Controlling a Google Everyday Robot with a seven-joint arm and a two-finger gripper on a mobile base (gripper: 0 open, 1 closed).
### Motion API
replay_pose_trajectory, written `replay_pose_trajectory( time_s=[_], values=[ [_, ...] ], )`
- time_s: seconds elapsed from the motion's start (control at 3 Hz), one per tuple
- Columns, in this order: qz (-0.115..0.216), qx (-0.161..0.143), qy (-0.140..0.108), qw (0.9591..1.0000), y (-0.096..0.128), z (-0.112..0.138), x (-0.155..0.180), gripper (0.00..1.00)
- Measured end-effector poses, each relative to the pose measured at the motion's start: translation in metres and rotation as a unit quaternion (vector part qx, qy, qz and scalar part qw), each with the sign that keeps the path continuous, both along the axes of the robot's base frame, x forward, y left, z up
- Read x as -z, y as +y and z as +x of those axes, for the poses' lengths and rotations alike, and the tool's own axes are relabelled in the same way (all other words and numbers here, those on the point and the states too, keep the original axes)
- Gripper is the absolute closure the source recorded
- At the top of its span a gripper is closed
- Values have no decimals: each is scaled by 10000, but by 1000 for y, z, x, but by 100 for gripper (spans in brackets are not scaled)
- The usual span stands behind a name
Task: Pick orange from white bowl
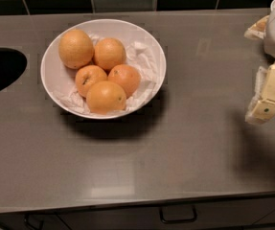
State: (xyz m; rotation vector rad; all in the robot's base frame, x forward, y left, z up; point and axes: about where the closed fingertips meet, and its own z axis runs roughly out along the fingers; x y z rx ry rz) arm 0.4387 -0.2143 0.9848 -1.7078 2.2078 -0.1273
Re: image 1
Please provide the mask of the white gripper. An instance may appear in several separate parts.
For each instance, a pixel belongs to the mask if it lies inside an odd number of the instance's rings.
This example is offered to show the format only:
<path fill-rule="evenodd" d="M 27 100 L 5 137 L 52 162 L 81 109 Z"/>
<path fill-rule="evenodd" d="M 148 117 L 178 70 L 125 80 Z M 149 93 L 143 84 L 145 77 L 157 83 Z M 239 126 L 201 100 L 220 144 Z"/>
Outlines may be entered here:
<path fill-rule="evenodd" d="M 248 39 L 263 39 L 264 51 L 275 58 L 275 11 L 263 17 L 249 27 L 244 36 Z M 275 116 L 275 62 L 268 68 L 259 67 L 255 95 L 252 98 L 245 121 L 252 125 L 260 125 Z"/>

